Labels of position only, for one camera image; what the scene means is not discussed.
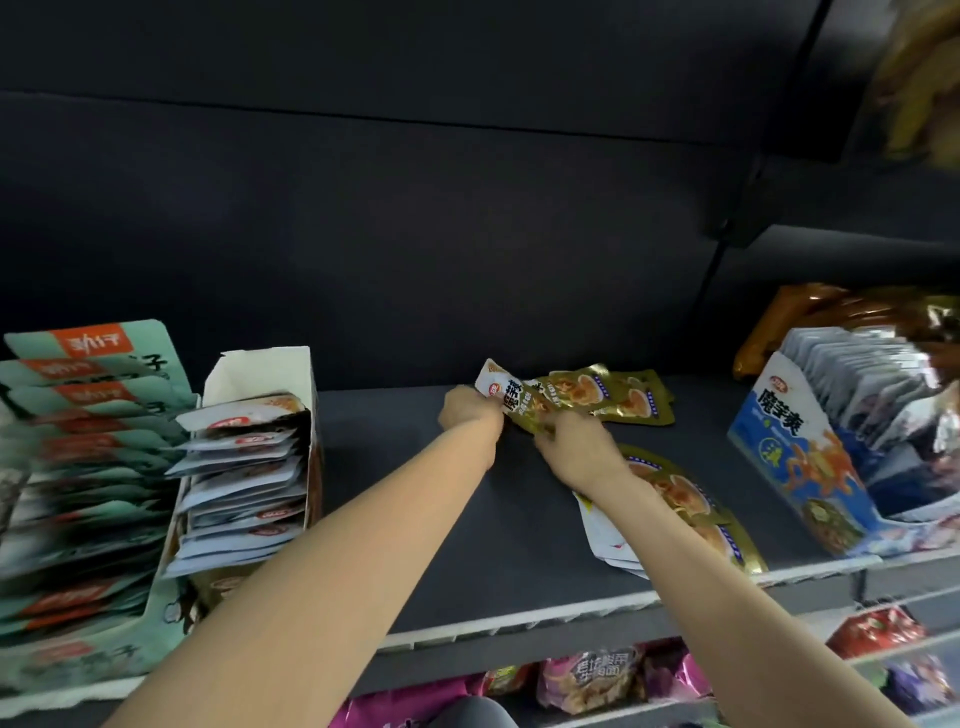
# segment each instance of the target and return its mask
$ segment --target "white shelf edge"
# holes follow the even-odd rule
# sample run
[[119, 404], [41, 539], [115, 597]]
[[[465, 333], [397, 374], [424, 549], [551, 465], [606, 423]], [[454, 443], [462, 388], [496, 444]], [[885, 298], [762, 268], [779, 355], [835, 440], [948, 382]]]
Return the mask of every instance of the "white shelf edge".
[[[807, 564], [791, 569], [767, 571], [754, 576], [753, 580], [758, 586], [762, 587], [793, 584], [808, 579], [822, 579], [830, 576], [855, 573], [865, 570], [878, 562], [880, 562], [878, 556], [858, 556], [850, 559], [836, 559], [834, 561]], [[500, 617], [473, 619], [470, 621], [454, 622], [436, 627], [411, 630], [409, 632], [397, 632], [387, 635], [386, 639], [380, 643], [378, 649], [390, 649], [424, 642], [452, 642], [465, 635], [482, 634], [485, 632], [495, 634], [501, 629], [522, 625], [533, 627], [538, 622], [551, 619], [571, 621], [583, 615], [593, 614], [598, 617], [603, 617], [606, 614], [618, 610], [640, 610], [659, 603], [660, 596], [654, 591], [634, 592], [633, 594], [612, 596], [606, 599], [593, 599], [591, 601], [561, 604], [555, 607], [545, 607], [528, 612], [515, 612]]]

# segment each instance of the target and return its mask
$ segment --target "store shelf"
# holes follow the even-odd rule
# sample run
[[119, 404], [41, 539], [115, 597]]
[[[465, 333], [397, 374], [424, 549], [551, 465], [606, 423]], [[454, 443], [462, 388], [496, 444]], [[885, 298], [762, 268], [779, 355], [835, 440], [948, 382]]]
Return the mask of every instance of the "store shelf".
[[867, 601], [937, 592], [960, 584], [960, 547], [885, 559], [866, 573]]
[[[746, 388], [691, 376], [666, 383], [677, 398], [677, 424], [612, 425], [614, 437], [696, 473], [750, 532], [771, 569], [759, 581], [790, 612], [852, 604], [851, 574], [876, 559], [831, 559], [729, 443], [727, 428]], [[324, 510], [425, 447], [439, 433], [445, 390], [319, 393]], [[574, 498], [530, 436], [510, 425], [496, 464], [354, 694], [677, 633], [648, 582], [593, 557]]]
[[568, 716], [557, 709], [541, 707], [532, 695], [508, 695], [500, 704], [516, 721], [518, 728], [662, 728], [681, 723], [695, 723], [717, 716], [713, 700], [680, 703], [618, 704], [606, 710], [593, 711], [582, 716]]

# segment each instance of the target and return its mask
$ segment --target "forearm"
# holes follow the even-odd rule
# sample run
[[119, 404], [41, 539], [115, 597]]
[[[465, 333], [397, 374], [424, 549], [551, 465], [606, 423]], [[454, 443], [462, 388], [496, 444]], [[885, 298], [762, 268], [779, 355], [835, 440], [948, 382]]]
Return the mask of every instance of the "forearm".
[[284, 548], [109, 728], [325, 726], [492, 464], [498, 432], [453, 427]]
[[602, 494], [597, 505], [639, 558], [735, 728], [913, 725], [652, 487], [626, 474]]

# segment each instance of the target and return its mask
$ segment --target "snack packet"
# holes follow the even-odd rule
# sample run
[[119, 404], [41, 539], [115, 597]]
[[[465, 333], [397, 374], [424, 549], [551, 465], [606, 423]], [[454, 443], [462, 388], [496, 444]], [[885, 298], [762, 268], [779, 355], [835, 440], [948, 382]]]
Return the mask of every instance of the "snack packet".
[[297, 476], [299, 463], [300, 458], [294, 455], [285, 460], [249, 465], [194, 480], [180, 501], [180, 511], [188, 511], [210, 500], [233, 496], [252, 488], [273, 483], [285, 484]]
[[167, 445], [178, 445], [186, 439], [186, 432], [172, 420], [156, 415], [140, 417], [81, 417], [72, 420], [40, 422], [37, 419], [11, 423], [0, 429], [6, 437], [42, 439], [62, 435], [95, 435], [124, 430], [150, 430], [163, 438]]
[[500, 669], [488, 670], [483, 676], [481, 693], [487, 697], [509, 695], [523, 688], [536, 663], [531, 665], [510, 665]]
[[[125, 355], [169, 380], [182, 398], [190, 396], [190, 382], [167, 327], [155, 319], [8, 333], [4, 341], [20, 359], [85, 359], [106, 368], [114, 357]], [[108, 359], [101, 363], [101, 357]]]
[[908, 716], [928, 713], [956, 702], [956, 694], [936, 655], [889, 666], [886, 683], [880, 691]]
[[426, 726], [447, 706], [469, 695], [480, 694], [473, 677], [441, 680], [412, 688], [374, 692], [344, 703], [329, 728], [404, 728]]
[[650, 483], [677, 515], [734, 566], [747, 573], [767, 571], [753, 539], [733, 513], [708, 496], [683, 470], [647, 450], [617, 446], [634, 474]]
[[218, 427], [267, 425], [304, 410], [303, 402], [294, 395], [277, 392], [250, 400], [229, 401], [183, 412], [177, 416], [177, 422], [187, 432], [199, 432]]
[[918, 642], [926, 630], [902, 607], [880, 607], [847, 617], [827, 641], [827, 647], [844, 660]]
[[129, 356], [99, 356], [93, 359], [7, 359], [0, 361], [0, 384], [42, 387], [48, 384], [88, 382], [151, 376], [156, 371]]
[[635, 647], [626, 647], [544, 660], [537, 701], [573, 716], [610, 705], [630, 692], [638, 657]]
[[545, 395], [511, 375], [492, 359], [487, 359], [473, 386], [484, 397], [503, 402], [503, 411], [531, 434], [542, 432], [542, 418], [557, 408]]
[[112, 578], [77, 582], [55, 591], [0, 597], [0, 619], [28, 619], [39, 615], [84, 607], [110, 599], [134, 584], [149, 582], [152, 571], [120, 574]]
[[672, 425], [672, 396], [652, 369], [643, 372], [611, 372], [611, 402], [591, 414], [604, 422], [637, 425]]
[[193, 450], [180, 462], [170, 466], [166, 474], [176, 477], [221, 473], [235, 465], [254, 465], [281, 460], [290, 454], [296, 440], [285, 440], [277, 445], [254, 445], [239, 449]]
[[112, 400], [132, 401], [152, 414], [192, 407], [194, 401], [179, 394], [160, 376], [143, 376], [124, 381], [98, 381], [87, 384], [59, 384], [52, 387], [17, 387], [8, 393], [11, 401], [32, 415], [50, 415]]

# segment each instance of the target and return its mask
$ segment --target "pink snack bag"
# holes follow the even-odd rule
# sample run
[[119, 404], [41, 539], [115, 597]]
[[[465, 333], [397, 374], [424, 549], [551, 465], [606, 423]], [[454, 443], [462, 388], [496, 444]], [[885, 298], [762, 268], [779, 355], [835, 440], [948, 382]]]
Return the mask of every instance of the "pink snack bag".
[[330, 728], [415, 728], [470, 695], [479, 695], [482, 675], [441, 680], [412, 688], [374, 692], [348, 700]]

